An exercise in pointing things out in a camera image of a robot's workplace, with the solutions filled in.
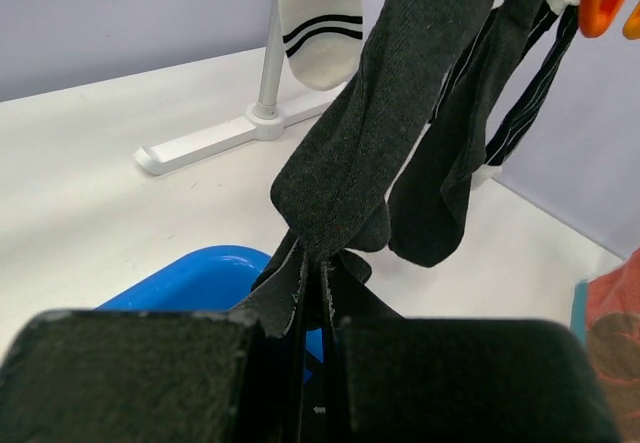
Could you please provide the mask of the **dark grey long sock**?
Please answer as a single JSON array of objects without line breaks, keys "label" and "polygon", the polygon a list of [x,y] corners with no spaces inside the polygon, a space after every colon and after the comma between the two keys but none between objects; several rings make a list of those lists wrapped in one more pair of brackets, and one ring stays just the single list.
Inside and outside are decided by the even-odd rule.
[{"label": "dark grey long sock", "polygon": [[359,67],[271,187],[315,262],[389,238],[383,199],[434,108],[442,81],[494,0],[385,0]]}]

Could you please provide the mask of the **black white pinstripe sock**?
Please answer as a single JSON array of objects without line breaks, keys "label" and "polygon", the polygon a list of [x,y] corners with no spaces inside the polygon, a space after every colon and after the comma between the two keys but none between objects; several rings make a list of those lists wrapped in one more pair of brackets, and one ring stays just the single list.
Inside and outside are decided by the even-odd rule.
[{"label": "black white pinstripe sock", "polygon": [[[467,72],[467,67],[477,53],[474,47],[477,46],[478,40],[491,28],[501,6],[502,4],[500,4],[500,6],[494,4],[494,8],[492,8],[480,33],[475,37],[474,41],[465,48],[458,61],[451,67],[444,78],[432,117],[428,122],[429,124],[437,117],[440,108],[446,102],[456,84]],[[560,22],[558,23],[555,41],[538,72],[527,85],[514,106],[503,118],[489,143],[486,144],[484,163],[475,170],[472,176],[472,190],[501,171],[504,162],[516,150],[538,116],[541,106],[548,96],[562,59],[577,32],[578,7],[568,4],[562,6],[560,14],[557,14],[545,0],[542,0],[520,57],[520,61],[522,61],[529,50],[536,45],[541,36],[550,29],[559,16]]]}]

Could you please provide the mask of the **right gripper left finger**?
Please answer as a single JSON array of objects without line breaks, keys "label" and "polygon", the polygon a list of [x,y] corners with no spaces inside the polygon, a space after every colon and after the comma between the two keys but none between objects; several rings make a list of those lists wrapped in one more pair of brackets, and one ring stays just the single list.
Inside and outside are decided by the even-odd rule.
[{"label": "right gripper left finger", "polygon": [[52,310],[1,366],[5,442],[296,442],[306,268],[228,312]]}]

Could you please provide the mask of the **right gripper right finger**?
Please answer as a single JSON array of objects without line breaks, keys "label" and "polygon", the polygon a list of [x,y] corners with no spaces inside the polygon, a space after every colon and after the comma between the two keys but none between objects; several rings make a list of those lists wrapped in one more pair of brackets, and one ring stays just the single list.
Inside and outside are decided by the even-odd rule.
[{"label": "right gripper right finger", "polygon": [[581,343],[525,319],[399,316],[340,263],[319,271],[332,442],[616,442]]}]

